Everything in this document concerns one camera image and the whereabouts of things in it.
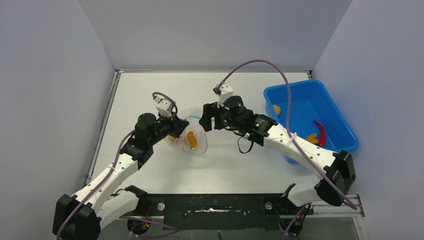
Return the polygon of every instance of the red pepper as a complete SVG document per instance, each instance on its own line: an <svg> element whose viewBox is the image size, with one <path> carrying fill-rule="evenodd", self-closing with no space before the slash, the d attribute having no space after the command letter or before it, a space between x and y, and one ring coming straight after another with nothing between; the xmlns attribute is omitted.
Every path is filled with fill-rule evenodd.
<svg viewBox="0 0 424 240"><path fill-rule="evenodd" d="M315 120L313 122L318 126L319 132L321 133L321 136L319 137L318 146L324 148L324 146L326 145L326 131L324 130L324 127L321 125L321 123Z"/></svg>

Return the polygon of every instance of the blue container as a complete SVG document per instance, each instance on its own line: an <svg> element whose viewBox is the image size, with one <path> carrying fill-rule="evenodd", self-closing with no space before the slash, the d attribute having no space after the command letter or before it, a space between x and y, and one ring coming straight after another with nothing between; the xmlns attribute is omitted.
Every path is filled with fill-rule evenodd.
<svg viewBox="0 0 424 240"><path fill-rule="evenodd" d="M320 139L320 129L314 123L318 121L325 129L325 148L335 152L352 151L358 148L359 141L343 118L323 83L312 79L290 83L291 111L290 130L303 139L316 133ZM287 87L285 84L270 86L263 91L268 116L286 127ZM281 108L277 116L273 105Z"/></svg>

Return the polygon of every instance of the white tabletop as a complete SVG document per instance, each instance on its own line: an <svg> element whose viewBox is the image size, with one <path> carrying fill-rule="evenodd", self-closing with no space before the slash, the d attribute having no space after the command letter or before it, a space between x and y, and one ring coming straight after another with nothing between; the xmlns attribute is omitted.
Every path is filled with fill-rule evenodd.
<svg viewBox="0 0 424 240"><path fill-rule="evenodd" d="M122 138L134 129L139 115L157 114L152 92L173 98L182 111L202 108L218 97L212 91L226 73L122 73L99 149L96 177L115 156ZM289 82L307 80L306 73L287 73ZM266 114L264 89L283 84L279 73L235 73L227 81L234 95L242 97L254 113ZM238 136L224 130L207 133L208 150L195 156L161 141L150 160L130 176L123 187L134 185L152 194L181 193L282 193L292 183L306 183L315 176L300 164L289 164L271 149L254 145L248 154L239 153ZM240 141L246 149L247 141Z"/></svg>

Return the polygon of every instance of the purple cable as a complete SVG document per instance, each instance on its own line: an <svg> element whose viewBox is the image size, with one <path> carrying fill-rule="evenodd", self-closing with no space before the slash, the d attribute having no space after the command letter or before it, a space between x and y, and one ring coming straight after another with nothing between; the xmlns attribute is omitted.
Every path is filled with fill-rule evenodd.
<svg viewBox="0 0 424 240"><path fill-rule="evenodd" d="M292 109L292 91L290 90L289 81L287 80L286 75L274 63L272 63L268 60L264 60L264 59L254 59L254 60L244 62L244 63L238 65L237 67L235 67L233 70L231 70L228 73L228 75L216 86L216 88L219 89L225 83L225 81L231 76L231 74L233 74L235 71L237 71L241 67L243 67L247 64L251 64L251 63L266 63L266 64L269 64L269 65L273 66L281 74L282 78L284 79L285 85L287 86L287 97L288 97L287 115L286 115L286 118L285 118L285 125L286 125L286 129L287 129L287 134L291 138L292 132L290 131L290 110ZM301 146L299 146L299 144L295 141L295 139L293 139L292 142L296 146L296 148L299 150L299 152L303 155L303 157L308 161L308 163L310 163L312 165L312 167L322 176L322 178L325 181L327 181L327 183L346 201L346 203L347 203L346 205L348 205L349 207L351 207L354 210L358 210L357 206L355 206L355 204L326 176L326 173L324 171L322 171L312 160L309 159L308 155L306 155L306 153L303 151Z"/></svg>
<svg viewBox="0 0 424 240"><path fill-rule="evenodd" d="M168 235L171 235L171 234L176 234L178 232L178 229L175 228L175 227L168 226L168 225L165 225L165 224L160 223L160 222L150 221L150 220L147 220L147 219L144 219L144 218L140 218L140 217L121 216L119 218L120 219L136 220L136 221L140 221L140 222L144 222L144 223L148 223L148 224L155 224L155 225L158 225L158 226L161 226L161 227L164 227L164 228L173 230L172 232L167 232L167 233L158 234L158 235L150 235L150 236L139 235L138 237L139 238L142 238L142 239L157 239L157 238L162 238L162 237L165 237L165 236L168 236ZM143 224L143 223L134 225L129 231L132 232L136 227L140 226L141 224Z"/></svg>
<svg viewBox="0 0 424 240"><path fill-rule="evenodd" d="M303 205L300 210L296 213L296 215L294 215L293 219L291 220L291 222L288 224L287 228L284 231L284 234L282 235L282 239L284 240L287 238L287 233L289 232L290 227L293 225L293 223L295 222L295 220L299 217L299 215L301 214L301 212L303 212L303 210L305 209L306 204Z"/></svg>
<svg viewBox="0 0 424 240"><path fill-rule="evenodd" d="M65 219L65 221L62 223L62 225L59 228L59 231L57 231L56 234L56 240L60 240L61 239L61 235L62 232L65 228L65 226L68 224L69 220L72 218L72 216L74 216L74 214L84 205L84 203L94 194L97 192L97 189L99 189L108 179L109 177L112 175L112 173L114 172L114 168L117 166L118 163L118 158L120 155L120 151L122 148L122 145L124 144L125 140L127 140L128 137L132 137L134 135L135 130L131 131L130 133L128 133L120 142L119 147L118 147L118 151L116 152L115 155L115 160L113 161L112 167L110 168L110 171L107 173L106 177L103 178L103 180L101 180L97 186L95 186L91 192L84 197L84 199L72 210L72 212L69 214L69 216Z"/></svg>
<svg viewBox="0 0 424 240"><path fill-rule="evenodd" d="M169 118L170 118L170 119L172 119L172 118L174 118L175 116L177 116L177 113L178 113L177 103L176 103L174 100L172 100L172 98L170 98L169 96L167 96L167 95L165 95L165 94L163 94L163 93L161 93L161 92L158 92L158 91L155 91L155 92L154 92L154 93L152 93L151 95L152 95L153 99L155 99L155 98L156 98L156 95L159 95L159 96L162 96L162 97L164 97L164 98L168 99L168 101L170 101L170 102L172 103L173 107L175 108L175 113L174 113L174 114L172 114Z"/></svg>

